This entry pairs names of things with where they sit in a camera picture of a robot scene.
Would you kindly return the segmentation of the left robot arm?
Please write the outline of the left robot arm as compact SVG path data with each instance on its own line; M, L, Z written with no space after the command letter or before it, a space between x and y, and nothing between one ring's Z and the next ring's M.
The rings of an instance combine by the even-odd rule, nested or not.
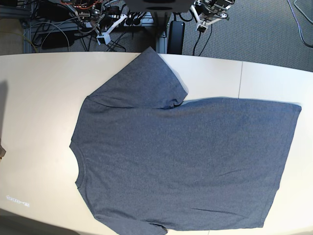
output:
M193 6L202 21L229 20L227 11L234 3L235 0L196 0Z

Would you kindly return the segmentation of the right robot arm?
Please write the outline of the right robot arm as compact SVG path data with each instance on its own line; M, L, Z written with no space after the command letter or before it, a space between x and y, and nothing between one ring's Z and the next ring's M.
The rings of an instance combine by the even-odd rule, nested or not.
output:
M80 22L100 22L105 18L120 19L122 10L116 0L61 0Z

